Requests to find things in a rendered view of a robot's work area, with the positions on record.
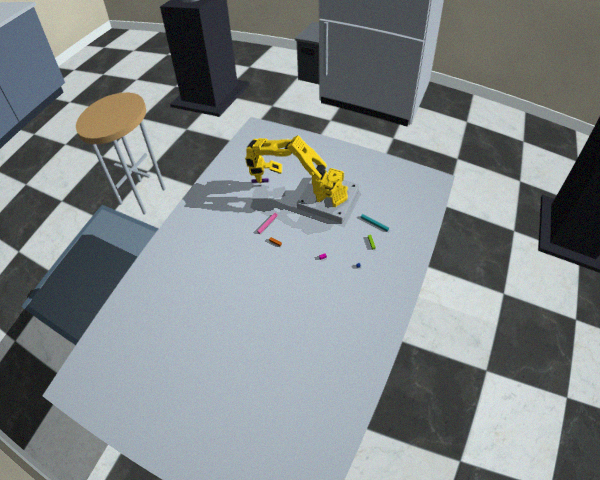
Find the turquoise rod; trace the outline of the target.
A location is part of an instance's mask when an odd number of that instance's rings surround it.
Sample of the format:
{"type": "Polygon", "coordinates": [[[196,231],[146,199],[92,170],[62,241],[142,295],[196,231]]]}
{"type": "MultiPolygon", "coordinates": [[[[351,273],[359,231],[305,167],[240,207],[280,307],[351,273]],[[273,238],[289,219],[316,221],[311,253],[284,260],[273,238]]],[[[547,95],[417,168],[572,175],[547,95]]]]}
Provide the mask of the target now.
{"type": "Polygon", "coordinates": [[[373,220],[373,219],[371,219],[371,218],[369,218],[369,217],[367,217],[367,216],[365,216],[363,214],[361,215],[361,218],[364,219],[364,220],[366,220],[367,222],[369,222],[369,223],[371,223],[371,224],[373,224],[373,225],[375,225],[375,226],[377,226],[377,227],[379,227],[379,228],[387,231],[387,232],[389,230],[389,227],[387,227],[387,226],[385,226],[385,225],[383,225],[383,224],[381,224],[381,223],[379,223],[379,222],[377,222],[377,221],[375,221],[375,220],[373,220]]]}

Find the pink rod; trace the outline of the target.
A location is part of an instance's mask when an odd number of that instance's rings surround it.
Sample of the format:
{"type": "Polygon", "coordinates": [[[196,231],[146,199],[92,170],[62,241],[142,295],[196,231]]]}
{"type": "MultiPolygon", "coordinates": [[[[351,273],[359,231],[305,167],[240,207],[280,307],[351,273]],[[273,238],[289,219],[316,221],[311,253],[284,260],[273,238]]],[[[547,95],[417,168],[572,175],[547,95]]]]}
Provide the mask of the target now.
{"type": "Polygon", "coordinates": [[[261,228],[257,231],[259,234],[261,234],[266,227],[277,217],[277,213],[274,213],[262,226],[261,228]]]}

